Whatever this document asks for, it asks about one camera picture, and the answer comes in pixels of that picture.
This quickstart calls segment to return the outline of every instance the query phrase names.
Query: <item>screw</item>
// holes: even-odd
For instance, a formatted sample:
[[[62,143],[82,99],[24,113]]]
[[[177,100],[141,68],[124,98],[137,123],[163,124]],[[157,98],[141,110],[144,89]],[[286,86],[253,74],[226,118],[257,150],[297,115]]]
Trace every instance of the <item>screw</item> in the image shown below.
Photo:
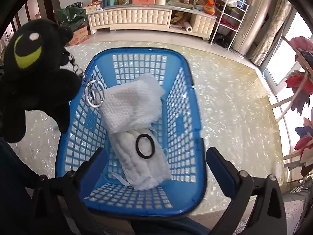
[[[241,171],[239,172],[239,174],[240,174],[240,176],[242,176],[242,177],[244,177],[244,178],[248,177],[248,172],[246,172],[245,170],[241,170]]]
[[[276,177],[271,174],[271,175],[270,175],[270,180],[275,181],[275,180],[276,180]]]
[[[39,180],[40,181],[44,181],[46,179],[46,175],[41,175],[40,177],[39,177]]]
[[[75,171],[70,170],[69,172],[67,172],[67,175],[68,175],[70,178],[72,178],[72,177],[75,176]]]

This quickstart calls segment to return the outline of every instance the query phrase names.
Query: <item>tufted cabinet panel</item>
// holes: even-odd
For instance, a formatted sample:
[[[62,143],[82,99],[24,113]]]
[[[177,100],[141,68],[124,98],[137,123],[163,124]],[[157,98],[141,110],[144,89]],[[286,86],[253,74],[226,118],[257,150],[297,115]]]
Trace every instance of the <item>tufted cabinet panel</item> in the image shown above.
[[[167,25],[170,12],[152,9],[125,9],[102,11],[90,15],[91,26],[125,23]]]
[[[199,34],[211,35],[213,27],[215,24],[215,19],[210,17],[205,17],[202,15],[192,14],[190,18],[190,25],[192,31]]]

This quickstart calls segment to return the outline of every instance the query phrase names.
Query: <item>green eye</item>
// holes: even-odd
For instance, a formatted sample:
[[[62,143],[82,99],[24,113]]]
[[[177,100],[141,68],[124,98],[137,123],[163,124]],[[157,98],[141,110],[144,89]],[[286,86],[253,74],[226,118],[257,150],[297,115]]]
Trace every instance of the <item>green eye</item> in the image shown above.
[[[40,46],[34,52],[26,56],[19,56],[16,54],[16,45],[22,37],[23,37],[23,34],[20,35],[14,43],[14,56],[15,56],[16,63],[18,64],[18,67],[20,67],[21,69],[25,69],[38,60],[42,52],[42,47]]]

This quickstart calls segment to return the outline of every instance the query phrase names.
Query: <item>plush toy eye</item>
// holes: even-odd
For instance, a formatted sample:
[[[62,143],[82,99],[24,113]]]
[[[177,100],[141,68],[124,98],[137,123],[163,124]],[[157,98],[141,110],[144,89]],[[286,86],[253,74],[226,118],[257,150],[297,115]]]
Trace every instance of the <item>plush toy eye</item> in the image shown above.
[[[30,39],[31,41],[38,40],[38,38],[39,38],[39,33],[31,33],[31,34],[29,35],[29,39]]]

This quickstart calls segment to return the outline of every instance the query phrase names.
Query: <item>keychain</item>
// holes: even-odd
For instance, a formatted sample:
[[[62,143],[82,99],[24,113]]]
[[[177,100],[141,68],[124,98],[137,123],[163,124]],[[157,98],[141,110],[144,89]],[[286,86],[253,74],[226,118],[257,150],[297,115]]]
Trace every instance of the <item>keychain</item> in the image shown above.
[[[67,51],[69,62],[72,64],[73,71],[77,76],[81,78],[83,86],[85,86],[84,96],[86,102],[90,107],[98,108],[102,105],[105,99],[105,88],[100,80],[94,80],[93,75],[91,75],[90,80],[88,80],[85,72],[78,67],[75,63],[75,57]]]

